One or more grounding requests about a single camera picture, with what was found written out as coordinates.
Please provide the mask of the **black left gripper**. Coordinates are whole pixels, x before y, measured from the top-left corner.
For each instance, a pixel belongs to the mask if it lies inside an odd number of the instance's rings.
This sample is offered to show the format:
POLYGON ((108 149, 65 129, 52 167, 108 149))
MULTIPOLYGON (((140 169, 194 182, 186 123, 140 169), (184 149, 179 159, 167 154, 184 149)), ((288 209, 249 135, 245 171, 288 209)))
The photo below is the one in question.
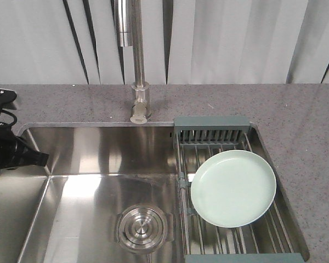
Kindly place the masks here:
POLYGON ((49 154, 34 150, 23 153, 24 142, 25 139, 19 136, 11 136, 8 140, 0 137, 0 169, 14 169, 27 165, 46 166, 49 154))

